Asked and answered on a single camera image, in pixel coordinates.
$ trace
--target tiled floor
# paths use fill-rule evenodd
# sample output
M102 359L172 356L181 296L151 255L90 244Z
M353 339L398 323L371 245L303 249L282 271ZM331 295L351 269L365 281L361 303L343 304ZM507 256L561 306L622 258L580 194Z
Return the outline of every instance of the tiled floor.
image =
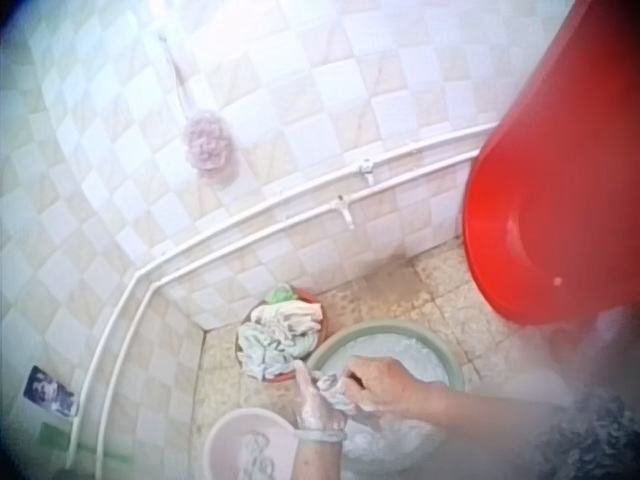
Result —
M522 364L522 335L481 297L471 280L460 240L453 240L402 263L319 295L330 320L329 333L364 320L397 318L438 334L462 366L467 388L502 381ZM234 358L237 325L205 339L196 387L192 455L196 478L204 439L223 414L258 406L293 420L293 381L265 385L242 374Z

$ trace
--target soapy water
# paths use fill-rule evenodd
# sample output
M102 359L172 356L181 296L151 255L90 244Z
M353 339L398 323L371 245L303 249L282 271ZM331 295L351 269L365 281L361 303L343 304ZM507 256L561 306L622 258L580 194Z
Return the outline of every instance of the soapy water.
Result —
M322 372L340 374L353 355L392 357L400 361L419 380L448 384L444 366L431 349L415 338L394 333L368 335L346 344L329 358ZM427 441L434 430L434 427L424 422L394 416L382 418L379 431L349 421L343 453L353 460L378 460L401 465L403 458L409 458L411 453Z

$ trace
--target tiled wall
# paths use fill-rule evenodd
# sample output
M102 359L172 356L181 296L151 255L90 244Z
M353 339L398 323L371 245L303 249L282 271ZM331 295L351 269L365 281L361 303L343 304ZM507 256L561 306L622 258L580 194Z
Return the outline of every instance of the tiled wall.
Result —
M55 108L42 95L43 66L34 61L29 47L33 14L20 15L3 32L0 51L0 421L3 442L29 477L48 478L62 467L65 452L38 443L41 425L47 422L69 432L71 424L22 398L26 377L38 365L80 392L98 339L135 265L93 208L73 173L73 159L61 149L53 126ZM140 284L125 305L98 368L80 437L83 470L93 471L90 451L95 450L106 386L147 287L146 282ZM126 451L136 471L151 448L144 443L149 418L154 428L166 432L156 438L162 450L158 458L179 465L187 457L186 432L202 341L201 329L177 306L169 306L162 292L145 313L143 327L118 386L107 446L108 452ZM127 390L131 385L145 390L136 397ZM149 392L154 392L153 399ZM131 435L122 431L122 426L132 425Z
M23 17L59 154L96 221L142 266L282 189L409 140L498 119L567 4L67 0L34 2ZM227 121L235 175L199 179L186 163L184 118L159 32L198 106ZM376 176L453 151L419 155ZM450 238L465 178L465 168L451 169L363 202L354 232L336 219L315 221L167 293L211 329L244 315L277 281L325 290ZM175 264L364 185L350 179L303 196Z
M202 340L202 330L162 294L152 297L113 397L105 478L190 478L189 431ZM108 353L105 363L114 361ZM104 392L98 385L96 396ZM91 415L87 421L97 426ZM90 432L90 438L96 434ZM80 451L78 467L93 472L95 455Z

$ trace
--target bracelet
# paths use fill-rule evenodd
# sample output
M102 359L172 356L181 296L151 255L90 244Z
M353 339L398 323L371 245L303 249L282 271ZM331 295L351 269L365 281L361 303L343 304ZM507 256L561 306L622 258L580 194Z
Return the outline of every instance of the bracelet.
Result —
M314 442L342 442L347 434L340 430L295 430L294 435L300 440L313 440Z

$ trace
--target person's hand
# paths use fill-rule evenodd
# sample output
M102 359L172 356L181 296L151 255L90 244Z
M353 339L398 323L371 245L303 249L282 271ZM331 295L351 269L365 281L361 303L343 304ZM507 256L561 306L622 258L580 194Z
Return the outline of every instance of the person's hand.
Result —
M435 383L417 380L402 363L389 357L352 357L344 372L343 385L347 399L363 410L403 417L418 415L423 396L438 388Z
M344 413L334 409L316 388L313 379L301 360L294 362L296 381L300 389L297 413L301 430L342 431L347 423Z

